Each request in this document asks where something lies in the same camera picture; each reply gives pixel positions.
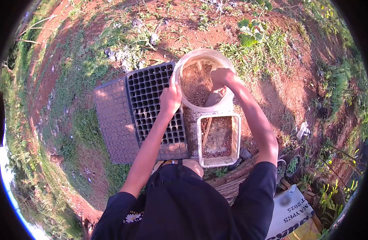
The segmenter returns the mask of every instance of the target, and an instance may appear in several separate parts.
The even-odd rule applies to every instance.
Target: weed
[[[329,184],[323,184],[323,187],[320,188],[320,206],[322,207],[323,211],[325,211],[326,208],[335,209],[335,204],[333,203],[332,196],[336,193],[338,193],[337,185],[338,180],[336,179],[336,184],[332,186],[332,190],[330,193],[328,193],[329,190]]]
[[[208,6],[208,4],[201,4],[201,10],[210,10],[210,7]]]
[[[238,44],[220,43],[219,52],[228,57],[234,63],[239,76],[248,81],[249,74],[257,74],[260,70],[264,71],[268,63],[282,63],[285,59],[285,49],[287,44],[279,28],[272,34],[265,37],[261,43],[256,43],[250,47]]]
[[[216,174],[217,177],[222,177],[222,176],[225,176],[227,171],[228,171],[228,168],[224,167],[222,169],[216,169],[214,173]]]
[[[237,23],[237,26],[241,32],[241,34],[239,34],[240,45],[244,47],[250,47],[253,44],[261,43],[267,29],[267,25],[264,22],[256,19],[249,22],[248,19],[244,18]]]
[[[302,25],[301,22],[297,22],[297,31],[300,33],[300,35],[302,36],[302,39],[304,41],[305,45],[310,45],[311,44],[311,39],[309,38],[306,30],[305,30],[305,26]]]
[[[167,13],[169,13],[170,11],[172,11],[172,10],[173,10],[172,0],[169,0],[169,1],[167,2],[167,4],[165,5],[165,10],[166,10],[166,12],[167,12]]]
[[[205,13],[199,13],[199,22],[197,23],[197,29],[199,31],[208,31],[208,27],[210,25],[210,20],[208,19],[208,15]]]
[[[318,237],[318,240],[328,240],[329,239],[329,229],[324,228],[321,231],[321,234],[318,234],[317,237]]]
[[[325,78],[323,80],[323,89],[326,90],[326,101],[323,102],[323,107],[327,107],[331,111],[330,116],[333,117],[344,102],[345,91],[348,89],[349,81],[352,77],[351,66],[343,58],[340,65],[327,66],[322,64],[320,68]]]
[[[227,167],[208,167],[204,169],[203,180],[210,179],[213,176],[222,177],[228,172]]]
[[[299,188],[299,190],[301,191],[301,192],[303,192],[306,188],[307,188],[307,186],[308,185],[311,185],[312,184],[312,179],[311,179],[311,175],[310,174],[308,174],[308,173],[305,173],[302,177],[301,177],[301,179],[300,179],[300,182],[301,182],[301,184],[298,186],[298,188]]]
[[[350,187],[344,187],[343,189],[343,193],[344,193],[344,197],[345,197],[345,200],[348,202],[348,200],[350,199],[350,197],[352,196],[352,194],[354,193],[354,191],[356,190],[357,188],[357,183],[358,181],[355,181],[352,180],[352,185]]]
[[[329,0],[303,0],[303,5],[306,13],[317,23],[323,38],[331,33],[339,34],[343,39],[344,50],[356,48],[348,27]]]
[[[287,173],[294,173],[296,171],[297,162],[298,162],[298,157],[292,158],[291,162],[288,165]]]

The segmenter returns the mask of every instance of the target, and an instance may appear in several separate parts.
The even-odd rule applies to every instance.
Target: dirt ground
[[[164,1],[145,1],[149,10],[155,10],[159,7],[165,7]],[[169,15],[165,16],[165,19],[169,21],[167,25],[160,25],[159,33],[162,35],[162,41],[158,45],[156,52],[151,52],[147,55],[147,64],[152,63],[152,60],[177,60],[176,56],[172,52],[168,52],[167,49],[183,49],[190,46],[192,49],[204,48],[208,46],[218,46],[220,43],[237,43],[238,37],[236,33],[237,22],[242,18],[252,19],[252,13],[244,9],[241,5],[239,8],[242,13],[238,16],[232,14],[223,15],[221,23],[217,26],[209,26],[208,31],[199,31],[197,29],[197,19],[195,18],[201,11],[201,2],[195,1],[191,3],[196,6],[193,8],[192,13],[194,17],[190,16],[188,9],[181,5],[185,1],[172,1],[173,10]],[[86,43],[92,43],[101,34],[104,27],[107,26],[105,13],[98,10],[100,4],[106,4],[101,1],[91,1],[86,3],[83,19],[89,19],[94,14],[99,14],[97,20],[90,25],[87,38],[84,39]],[[138,11],[146,12],[147,9],[142,4],[138,4],[132,1],[124,2],[123,4],[131,8],[130,16],[133,16]],[[288,4],[286,1],[275,1],[274,7],[280,7]],[[63,52],[59,50],[57,46],[65,44],[66,36],[73,35],[75,29],[77,29],[77,22],[71,22],[68,17],[73,7],[66,6],[67,1],[61,2],[50,13],[57,15],[45,24],[47,29],[44,29],[38,42],[42,44],[37,45],[35,54],[33,56],[29,69],[31,70],[30,77],[27,82],[28,88],[28,110],[30,118],[30,126],[33,133],[39,125],[46,124],[47,119],[41,119],[40,112],[47,107],[49,96],[52,90],[55,88],[55,83],[59,78],[59,66],[60,59]],[[295,9],[302,7],[302,3],[296,4]],[[217,21],[217,14],[210,14],[211,18]],[[65,20],[60,26],[60,30],[57,36],[52,40],[50,47],[47,48],[44,55],[37,76],[33,76],[34,66],[38,59],[38,54],[41,49],[45,47],[45,44],[52,35],[52,31],[48,29],[55,29],[60,25],[60,22]],[[331,124],[323,129],[317,115],[313,114],[316,108],[311,105],[310,100],[319,96],[319,84],[320,77],[316,74],[317,66],[315,63],[316,57],[320,57],[330,64],[335,64],[336,59],[345,54],[341,47],[340,40],[337,36],[331,35],[329,38],[322,39],[315,26],[315,23],[311,19],[306,19],[308,29],[310,29],[316,41],[312,41],[311,44],[307,44],[305,39],[297,31],[297,20],[292,17],[286,16],[284,13],[268,12],[265,16],[265,21],[270,22],[271,26],[278,26],[282,31],[287,32],[288,38],[287,44],[294,44],[294,49],[287,48],[288,58],[286,59],[287,68],[291,71],[286,73],[284,70],[277,66],[268,66],[270,76],[266,77],[262,81],[257,80],[257,76],[252,76],[254,81],[249,81],[246,86],[251,91],[255,100],[262,107],[269,121],[271,122],[274,133],[276,134],[280,150],[284,147],[284,135],[294,133],[295,127],[301,126],[304,121],[308,122],[311,130],[311,136],[308,138],[308,142],[312,149],[315,150],[315,155],[319,153],[319,148],[322,144],[322,133],[329,136],[333,142],[336,142],[337,147],[343,147],[346,139],[349,137],[350,130],[356,125],[356,119],[353,115],[353,109],[342,109],[338,113],[337,122]],[[145,24],[158,24],[159,20],[151,17],[145,19]],[[178,36],[183,35],[180,40],[177,40]],[[108,75],[112,78],[121,76],[119,73],[120,66],[114,65],[113,72]],[[77,100],[79,104],[89,108],[94,106],[91,93],[87,93],[84,99]],[[258,152],[257,145],[251,135],[244,113],[241,107],[237,103],[234,106],[234,111],[242,117],[242,132],[241,132],[241,147],[246,147],[252,154]],[[49,114],[49,111],[45,109],[45,116]],[[72,117],[73,109],[69,111],[70,118]],[[70,122],[60,123],[60,128],[65,133],[71,129]],[[47,149],[50,153],[53,151],[53,146],[47,144]],[[303,148],[297,150],[297,153],[305,151]],[[106,181],[105,170],[103,169],[102,158],[99,153],[89,152],[84,146],[79,146],[77,149],[79,159],[79,166],[82,172],[86,173],[86,177],[89,177],[92,181],[92,189],[94,190],[94,196],[89,202],[94,202],[94,207],[90,207],[86,200],[83,198],[75,199],[75,204],[71,205],[72,209],[78,215],[89,216],[89,218],[95,221],[100,217],[102,211],[105,209],[108,182]],[[344,166],[337,165],[334,167],[338,175],[343,179],[348,179],[352,174],[350,168],[346,169]]]

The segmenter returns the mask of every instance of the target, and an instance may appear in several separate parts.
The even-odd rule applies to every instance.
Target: white bucket
[[[216,70],[217,68],[230,68],[234,73],[236,73],[232,62],[218,51],[207,48],[198,48],[185,54],[178,61],[178,63],[176,63],[172,74],[173,80],[181,86],[181,77],[183,69],[194,63],[201,64],[201,62],[212,65],[212,70]],[[197,112],[211,113],[215,111],[223,111],[223,108],[226,104],[227,105],[232,104],[233,97],[234,97],[233,92],[229,88],[227,88],[227,91],[225,92],[225,95],[220,100],[220,102],[210,107],[203,108],[193,105],[188,101],[184,93],[182,93],[181,101],[186,106]]]

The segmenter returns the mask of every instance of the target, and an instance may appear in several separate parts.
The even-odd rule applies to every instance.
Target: seedling tray
[[[160,112],[160,95],[169,87],[174,62],[143,68],[126,74],[129,106],[140,146],[145,141]],[[188,156],[182,107],[177,110],[161,141],[158,160],[182,159]]]

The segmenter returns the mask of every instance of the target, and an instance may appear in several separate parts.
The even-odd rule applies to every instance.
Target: plastic container
[[[306,128],[307,128],[307,127],[308,127],[307,122],[303,122],[303,123],[302,123],[302,126],[300,127],[299,132],[298,132],[298,133],[297,133],[297,135],[296,135],[296,137],[297,137],[298,139],[301,139],[301,138],[303,137],[304,132],[306,131]]]
[[[203,157],[201,140],[201,119],[214,117],[232,117],[232,147],[231,155],[225,157]],[[241,117],[236,113],[204,115],[197,119],[197,147],[199,148],[199,163],[202,167],[222,167],[233,165],[239,158],[241,137]]]
[[[133,113],[140,146],[148,136],[160,112],[160,95],[164,88],[169,87],[169,78],[173,74],[174,66],[174,62],[163,63],[133,71],[125,76],[129,108],[130,112]],[[175,151],[173,153],[169,151],[168,153],[159,153],[162,159],[182,159],[188,156],[182,106],[168,123],[161,145],[165,150]]]
[[[181,86],[181,76],[183,69],[194,63],[198,64],[205,63],[208,65],[212,65],[212,70],[216,70],[217,68],[230,68],[234,73],[236,73],[232,62],[218,51],[207,48],[198,48],[185,54],[178,61],[178,63],[176,63],[172,74],[173,80]],[[222,111],[225,105],[232,105],[233,97],[234,97],[233,92],[229,88],[227,88],[227,91],[224,97],[220,100],[220,102],[210,107],[203,108],[193,105],[188,101],[184,93],[182,93],[181,101],[186,106],[197,112],[211,113],[216,111]]]

